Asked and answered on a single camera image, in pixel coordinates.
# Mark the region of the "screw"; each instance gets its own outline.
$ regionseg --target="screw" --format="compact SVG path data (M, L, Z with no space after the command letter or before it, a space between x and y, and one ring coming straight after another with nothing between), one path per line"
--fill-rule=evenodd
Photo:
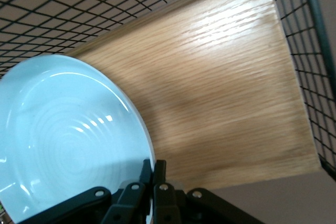
M168 185L162 184L162 185L160 185L159 189L166 191L166 190L168 190Z
M104 191L103 191L103 190L96 191L94 195L95 195L96 197L103 196L103 195L104 195Z
M139 189L139 185L138 184L134 184L131 186L132 190L138 190Z
M193 196L194 196L195 198L201 198L201 197L202 197L202 193L201 193L200 191L194 191L194 192L193 192Z

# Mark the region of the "light wood surface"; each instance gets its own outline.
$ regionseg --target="light wood surface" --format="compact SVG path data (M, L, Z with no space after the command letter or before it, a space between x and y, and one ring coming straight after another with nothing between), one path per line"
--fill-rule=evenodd
M68 55L130 97L185 189L320 169L273 0L179 0Z

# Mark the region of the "wire mesh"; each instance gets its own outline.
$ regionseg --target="wire mesh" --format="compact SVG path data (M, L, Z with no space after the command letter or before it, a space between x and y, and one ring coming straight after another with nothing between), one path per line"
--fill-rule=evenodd
M20 61L68 50L175 0L0 0L0 78ZM307 0L275 0L316 147L335 173L336 108Z

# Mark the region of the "dish rack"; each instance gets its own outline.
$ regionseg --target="dish rack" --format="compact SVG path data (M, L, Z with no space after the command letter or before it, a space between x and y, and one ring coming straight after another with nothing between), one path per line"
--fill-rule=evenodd
M66 54L173 1L0 0L0 78L22 60ZM319 2L275 1L321 165L336 180L336 78Z

